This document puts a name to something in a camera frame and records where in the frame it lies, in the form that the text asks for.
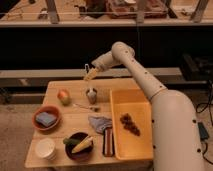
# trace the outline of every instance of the small cup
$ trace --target small cup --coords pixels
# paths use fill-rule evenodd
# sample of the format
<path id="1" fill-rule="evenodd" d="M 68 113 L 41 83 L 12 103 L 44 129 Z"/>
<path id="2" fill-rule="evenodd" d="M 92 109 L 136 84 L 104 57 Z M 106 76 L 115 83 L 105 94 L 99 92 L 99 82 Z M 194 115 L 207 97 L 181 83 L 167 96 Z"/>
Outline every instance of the small cup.
<path id="1" fill-rule="evenodd" d="M 56 157 L 55 142 L 51 138 L 40 140 L 35 147 L 36 155 L 41 159 L 53 160 Z"/>
<path id="2" fill-rule="evenodd" d="M 97 90 L 94 88 L 89 88 L 86 91 L 86 96 L 87 96 L 90 104 L 95 104 L 97 101 Z"/>

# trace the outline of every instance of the dark bowl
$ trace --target dark bowl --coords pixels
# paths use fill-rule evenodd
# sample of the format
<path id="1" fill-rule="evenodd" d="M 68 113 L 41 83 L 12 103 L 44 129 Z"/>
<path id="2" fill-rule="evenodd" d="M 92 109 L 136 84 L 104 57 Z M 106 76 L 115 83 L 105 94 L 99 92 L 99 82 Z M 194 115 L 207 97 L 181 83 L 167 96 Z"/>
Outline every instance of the dark bowl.
<path id="1" fill-rule="evenodd" d="M 88 136 L 87 133 L 78 132 L 78 133 L 73 134 L 70 138 L 82 141 L 87 136 Z M 89 147 L 87 147 L 87 148 L 85 148 L 82 151 L 77 152 L 77 153 L 72 153 L 72 149 L 74 147 L 75 147 L 75 145 L 65 145 L 65 151 L 66 151 L 67 156 L 70 159 L 78 161 L 78 162 L 85 161 L 85 160 L 88 160 L 90 155 L 91 155 L 91 152 L 92 152 L 92 149 L 93 149 L 93 142 L 92 142 L 91 146 L 89 146 Z"/>

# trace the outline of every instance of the folded cloth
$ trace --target folded cloth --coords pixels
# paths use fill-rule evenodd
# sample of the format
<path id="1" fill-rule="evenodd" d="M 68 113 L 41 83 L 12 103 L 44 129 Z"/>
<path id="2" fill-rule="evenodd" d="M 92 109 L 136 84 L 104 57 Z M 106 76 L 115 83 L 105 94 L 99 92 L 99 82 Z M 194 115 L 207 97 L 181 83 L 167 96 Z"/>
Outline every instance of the folded cloth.
<path id="1" fill-rule="evenodd" d="M 36 116 L 36 121 L 44 125 L 45 127 L 49 127 L 56 122 L 57 118 L 53 114 L 42 112 Z"/>
<path id="2" fill-rule="evenodd" d="M 90 125 L 92 125 L 99 134 L 103 134 L 106 128 L 112 127 L 112 120 L 109 118 L 89 116 L 88 120 Z"/>

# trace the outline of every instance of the paper cup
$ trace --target paper cup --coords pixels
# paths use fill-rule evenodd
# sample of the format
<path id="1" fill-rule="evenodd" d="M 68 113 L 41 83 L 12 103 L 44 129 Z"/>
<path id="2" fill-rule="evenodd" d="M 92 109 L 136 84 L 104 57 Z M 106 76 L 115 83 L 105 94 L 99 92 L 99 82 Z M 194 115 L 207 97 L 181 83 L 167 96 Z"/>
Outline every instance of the paper cup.
<path id="1" fill-rule="evenodd" d="M 55 142 L 51 138 L 40 140 L 36 144 L 35 153 L 39 158 L 53 160 L 56 156 Z"/>

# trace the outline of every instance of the apple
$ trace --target apple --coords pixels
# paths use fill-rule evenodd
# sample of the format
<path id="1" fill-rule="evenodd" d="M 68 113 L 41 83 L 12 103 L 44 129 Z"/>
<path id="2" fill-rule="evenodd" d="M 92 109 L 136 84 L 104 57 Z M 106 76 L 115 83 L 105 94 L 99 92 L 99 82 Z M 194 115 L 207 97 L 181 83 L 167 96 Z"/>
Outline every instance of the apple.
<path id="1" fill-rule="evenodd" d="M 66 89 L 59 90 L 57 97 L 64 106 L 69 105 L 71 102 L 70 94 Z"/>

